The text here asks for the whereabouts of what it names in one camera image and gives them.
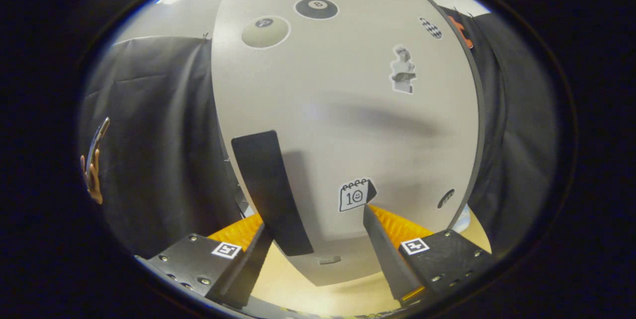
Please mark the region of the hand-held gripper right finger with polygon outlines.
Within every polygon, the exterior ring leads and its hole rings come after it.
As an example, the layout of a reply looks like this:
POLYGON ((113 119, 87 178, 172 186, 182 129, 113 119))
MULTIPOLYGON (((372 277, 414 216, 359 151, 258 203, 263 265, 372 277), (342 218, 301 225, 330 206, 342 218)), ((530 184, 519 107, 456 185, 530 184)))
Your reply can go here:
POLYGON ((395 300, 431 305, 486 274, 493 256, 452 229, 438 233, 367 204, 363 225, 395 300))

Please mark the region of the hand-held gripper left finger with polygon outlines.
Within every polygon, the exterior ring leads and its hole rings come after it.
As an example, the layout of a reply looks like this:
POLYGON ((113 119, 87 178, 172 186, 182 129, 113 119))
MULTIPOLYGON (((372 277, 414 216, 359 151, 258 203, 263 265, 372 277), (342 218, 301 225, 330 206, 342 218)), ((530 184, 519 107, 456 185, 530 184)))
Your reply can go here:
POLYGON ((135 256, 145 268, 207 300, 240 310, 248 305, 272 244, 259 213, 212 235, 188 233, 155 256, 135 256))

